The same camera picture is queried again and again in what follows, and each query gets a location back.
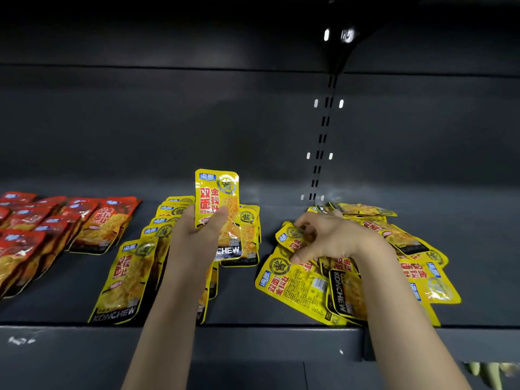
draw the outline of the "person's right hand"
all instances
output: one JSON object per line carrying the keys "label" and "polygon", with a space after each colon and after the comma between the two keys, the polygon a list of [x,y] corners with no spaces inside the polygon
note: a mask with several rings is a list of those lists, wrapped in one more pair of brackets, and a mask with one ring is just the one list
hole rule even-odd
{"label": "person's right hand", "polygon": [[362,259],[373,249],[393,251],[382,236],[352,220],[344,219],[337,209],[332,214],[306,212],[294,225],[301,228],[306,226],[305,232],[316,233],[316,240],[296,251],[291,257],[293,264],[303,264],[320,256]]}

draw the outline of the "barcode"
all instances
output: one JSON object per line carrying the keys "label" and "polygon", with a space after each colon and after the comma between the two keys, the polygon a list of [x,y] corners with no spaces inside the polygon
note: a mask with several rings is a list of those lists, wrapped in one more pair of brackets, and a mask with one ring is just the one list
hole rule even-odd
{"label": "barcode", "polygon": [[327,290],[327,281],[324,280],[324,279],[320,279],[320,278],[314,278],[313,280],[313,286],[319,290],[321,290],[322,292],[326,291]]}

